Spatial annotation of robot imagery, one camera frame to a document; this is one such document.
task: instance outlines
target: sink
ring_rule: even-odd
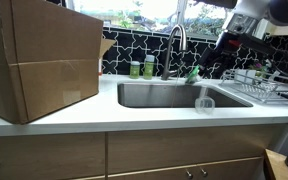
[[[129,108],[194,108],[201,88],[199,85],[122,83],[117,88],[118,103]],[[216,87],[207,86],[206,95],[215,101],[215,108],[252,107],[251,103]]]

